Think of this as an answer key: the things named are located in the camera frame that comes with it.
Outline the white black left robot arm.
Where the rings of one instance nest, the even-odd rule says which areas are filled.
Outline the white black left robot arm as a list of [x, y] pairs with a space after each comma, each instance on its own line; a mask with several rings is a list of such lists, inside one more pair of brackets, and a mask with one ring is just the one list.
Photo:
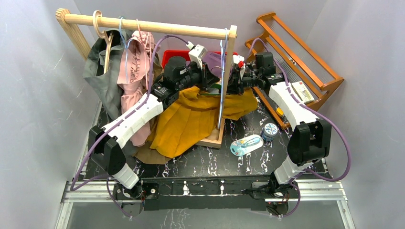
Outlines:
[[91, 128], [89, 158], [114, 178], [130, 198], [140, 198], [144, 193], [141, 179], [129, 167], [123, 152], [127, 142], [147, 122], [172, 105], [180, 91], [194, 86], [207, 90], [219, 81], [205, 62], [187, 62], [180, 56], [169, 58], [149, 94], [143, 95], [111, 123]]

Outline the purple skirt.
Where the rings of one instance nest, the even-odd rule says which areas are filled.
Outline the purple skirt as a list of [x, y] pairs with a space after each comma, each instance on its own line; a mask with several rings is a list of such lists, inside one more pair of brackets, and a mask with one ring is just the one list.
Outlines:
[[208, 52], [202, 61], [206, 64], [207, 73], [222, 79], [225, 62], [222, 60], [221, 53]]

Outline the light blue wire hanger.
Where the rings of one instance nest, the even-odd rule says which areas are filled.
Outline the light blue wire hanger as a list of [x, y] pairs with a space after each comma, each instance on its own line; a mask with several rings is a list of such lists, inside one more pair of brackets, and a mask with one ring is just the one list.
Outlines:
[[228, 29], [225, 28], [226, 35], [224, 40], [220, 40], [220, 47], [221, 47], [221, 89], [220, 89], [220, 106], [219, 106], [219, 115], [218, 115], [218, 123], [217, 129], [220, 129], [222, 123], [222, 114], [223, 114], [223, 106], [224, 106], [224, 77], [225, 77], [225, 57], [226, 57], [226, 47], [228, 43], [228, 36], [229, 32]]

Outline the yellow pleated skirt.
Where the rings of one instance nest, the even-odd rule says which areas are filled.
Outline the yellow pleated skirt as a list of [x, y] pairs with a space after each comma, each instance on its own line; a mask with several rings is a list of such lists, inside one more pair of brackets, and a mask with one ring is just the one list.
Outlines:
[[217, 127], [220, 96], [206, 95], [198, 87], [180, 91], [179, 98], [157, 118], [148, 137], [150, 148], [174, 158], [207, 138]]

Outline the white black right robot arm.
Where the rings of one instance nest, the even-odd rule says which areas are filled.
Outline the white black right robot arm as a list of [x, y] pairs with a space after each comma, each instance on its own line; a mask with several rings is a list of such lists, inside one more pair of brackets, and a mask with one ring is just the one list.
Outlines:
[[308, 110], [292, 89], [285, 73], [276, 73], [271, 52], [255, 55], [255, 63], [247, 64], [244, 57], [233, 56], [228, 92], [242, 94], [247, 87], [258, 86], [268, 91], [268, 97], [283, 111], [293, 130], [287, 146], [287, 156], [270, 175], [267, 184], [253, 184], [242, 191], [256, 198], [259, 193], [276, 198], [288, 193], [305, 169], [328, 156], [331, 124]]

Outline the green plastic hanger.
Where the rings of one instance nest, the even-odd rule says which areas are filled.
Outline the green plastic hanger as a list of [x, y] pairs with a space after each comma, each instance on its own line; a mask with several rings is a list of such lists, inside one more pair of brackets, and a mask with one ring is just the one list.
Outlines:
[[207, 89], [207, 91], [200, 90], [200, 95], [204, 96], [220, 96], [222, 91], [222, 85], [219, 83], [215, 83], [211, 87]]

